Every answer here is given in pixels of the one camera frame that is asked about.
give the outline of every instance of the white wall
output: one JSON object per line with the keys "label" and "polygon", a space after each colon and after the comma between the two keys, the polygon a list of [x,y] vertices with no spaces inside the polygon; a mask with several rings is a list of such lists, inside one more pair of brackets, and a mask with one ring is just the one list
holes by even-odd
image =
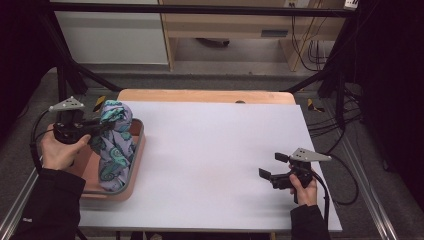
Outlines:
{"label": "white wall", "polygon": [[[158,4],[157,0],[53,0]],[[159,14],[56,12],[73,58],[92,64],[168,64]]]}

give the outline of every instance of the patterned cloth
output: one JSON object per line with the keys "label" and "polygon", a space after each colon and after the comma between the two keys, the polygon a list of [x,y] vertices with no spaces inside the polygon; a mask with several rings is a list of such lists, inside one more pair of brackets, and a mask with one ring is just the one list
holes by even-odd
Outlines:
{"label": "patterned cloth", "polygon": [[92,138],[90,146],[100,155],[100,186],[106,191],[116,192],[125,186],[134,157],[135,145],[128,132],[132,112],[125,104],[108,100],[100,118],[100,123],[104,122],[115,122],[115,128]]}

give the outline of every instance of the black jacket sleeve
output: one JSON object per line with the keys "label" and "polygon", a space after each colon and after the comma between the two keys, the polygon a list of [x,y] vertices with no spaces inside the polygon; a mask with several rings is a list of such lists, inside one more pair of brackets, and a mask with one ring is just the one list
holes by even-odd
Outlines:
{"label": "black jacket sleeve", "polygon": [[74,240],[84,185],[85,180],[73,174],[43,169],[11,240]]}
{"label": "black jacket sleeve", "polygon": [[290,214],[292,219],[292,240],[331,239],[317,205],[303,205],[293,209]]}

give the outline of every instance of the person's hand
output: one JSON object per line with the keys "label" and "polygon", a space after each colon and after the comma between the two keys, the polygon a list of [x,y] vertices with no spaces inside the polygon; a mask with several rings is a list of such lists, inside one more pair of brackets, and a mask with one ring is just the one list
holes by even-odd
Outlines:
{"label": "person's hand", "polygon": [[65,170],[72,164],[78,151],[87,145],[90,137],[85,135],[78,142],[67,145],[57,141],[53,131],[48,131],[41,140],[43,168]]}
{"label": "person's hand", "polygon": [[[317,205],[317,180],[312,178],[312,181],[306,188],[303,188],[302,183],[296,177],[296,175],[290,175],[290,182],[297,192],[297,202],[299,206],[308,205],[313,206]],[[294,194],[295,191],[293,188],[290,189],[290,194]]]}

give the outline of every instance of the table surface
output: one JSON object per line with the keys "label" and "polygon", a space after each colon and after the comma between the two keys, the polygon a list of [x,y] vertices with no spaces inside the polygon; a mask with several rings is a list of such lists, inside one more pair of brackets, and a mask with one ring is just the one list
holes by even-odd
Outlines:
{"label": "table surface", "polygon": [[[273,159],[274,152],[313,150],[291,94],[124,90],[118,100],[145,125],[134,192],[122,202],[82,199],[80,226],[208,232],[291,228],[293,197],[258,175],[258,168],[289,171]],[[232,104],[240,100],[250,104]],[[313,168],[322,176],[318,163]],[[323,212],[323,191],[318,199]],[[329,230],[341,230],[333,205]]]}

